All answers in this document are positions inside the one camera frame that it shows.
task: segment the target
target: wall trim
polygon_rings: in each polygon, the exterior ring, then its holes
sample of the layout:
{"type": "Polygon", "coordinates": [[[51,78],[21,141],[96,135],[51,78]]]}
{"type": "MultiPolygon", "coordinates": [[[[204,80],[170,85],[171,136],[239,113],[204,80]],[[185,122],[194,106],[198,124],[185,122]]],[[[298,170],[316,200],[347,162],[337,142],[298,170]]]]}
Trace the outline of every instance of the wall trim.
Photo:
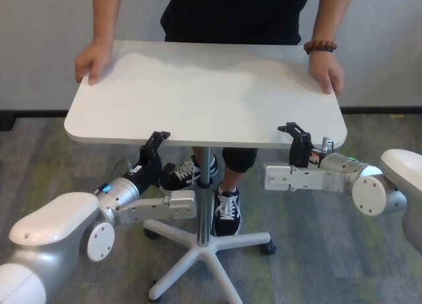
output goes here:
{"type": "MultiPolygon", "coordinates": [[[[342,114],[422,114],[422,106],[344,106],[342,114]]],[[[0,131],[11,131],[17,118],[66,117],[67,109],[0,110],[0,131]]]]}
{"type": "Polygon", "coordinates": [[[344,106],[342,114],[422,114],[422,106],[344,106]]]}

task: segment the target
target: white table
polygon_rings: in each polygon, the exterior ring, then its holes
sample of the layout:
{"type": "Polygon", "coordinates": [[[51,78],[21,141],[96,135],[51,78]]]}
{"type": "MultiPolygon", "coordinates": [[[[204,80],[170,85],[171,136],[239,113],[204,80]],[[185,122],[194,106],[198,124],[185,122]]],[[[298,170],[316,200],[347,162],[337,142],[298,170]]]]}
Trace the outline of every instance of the white table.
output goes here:
{"type": "MultiPolygon", "coordinates": [[[[289,148],[277,130],[296,122],[321,146],[346,138],[334,95],[322,93],[307,72],[307,55],[296,46],[249,46],[116,42],[112,67],[95,86],[85,77],[65,121],[81,142],[143,144],[153,131],[171,133],[164,144],[289,148]]],[[[201,171],[209,170],[203,156],[201,171]]],[[[231,304],[241,303],[216,251],[267,243],[268,233],[212,237],[211,180],[202,173],[197,236],[155,220],[144,227],[188,246],[187,254],[150,289],[157,299],[196,261],[203,260],[231,304]]]]}

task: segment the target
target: hand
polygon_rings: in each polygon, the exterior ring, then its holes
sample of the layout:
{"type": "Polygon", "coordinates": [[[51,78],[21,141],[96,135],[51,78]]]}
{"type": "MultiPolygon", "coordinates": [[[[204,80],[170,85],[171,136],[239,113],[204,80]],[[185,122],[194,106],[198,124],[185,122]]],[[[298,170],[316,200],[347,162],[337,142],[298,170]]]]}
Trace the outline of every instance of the hand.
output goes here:
{"type": "Polygon", "coordinates": [[[326,94],[343,92],[343,70],[331,52],[312,51],[309,54],[309,73],[326,94]]]}
{"type": "Polygon", "coordinates": [[[75,59],[75,78],[78,83],[89,71],[89,85],[97,83],[106,65],[111,61],[112,45],[105,42],[93,41],[75,59]]]}

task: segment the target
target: metal pole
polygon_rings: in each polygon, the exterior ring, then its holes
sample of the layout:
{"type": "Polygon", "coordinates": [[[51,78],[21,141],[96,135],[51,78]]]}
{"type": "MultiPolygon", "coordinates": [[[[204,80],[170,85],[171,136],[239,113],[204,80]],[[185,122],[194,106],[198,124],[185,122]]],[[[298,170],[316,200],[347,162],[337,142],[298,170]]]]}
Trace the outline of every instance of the metal pole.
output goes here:
{"type": "Polygon", "coordinates": [[[196,238],[200,247],[207,247],[210,243],[212,225],[212,180],[210,178],[210,147],[202,149],[202,159],[200,163],[200,182],[198,184],[198,227],[196,238]]]}

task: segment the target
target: shoe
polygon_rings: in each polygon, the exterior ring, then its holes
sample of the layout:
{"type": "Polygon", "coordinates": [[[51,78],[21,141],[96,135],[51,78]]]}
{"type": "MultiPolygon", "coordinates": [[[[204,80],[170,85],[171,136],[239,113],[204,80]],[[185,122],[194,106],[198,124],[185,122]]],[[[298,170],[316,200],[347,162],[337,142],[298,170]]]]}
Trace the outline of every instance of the shoe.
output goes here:
{"type": "Polygon", "coordinates": [[[214,236],[237,235],[240,230],[239,190],[225,192],[218,187],[214,200],[214,236]]]}
{"type": "MultiPolygon", "coordinates": [[[[218,172],[217,157],[213,156],[210,162],[210,177],[215,176],[218,172]]],[[[170,195],[173,191],[189,189],[200,178],[200,168],[195,160],[195,155],[176,169],[169,178],[160,185],[160,191],[164,195],[170,195]]]]}

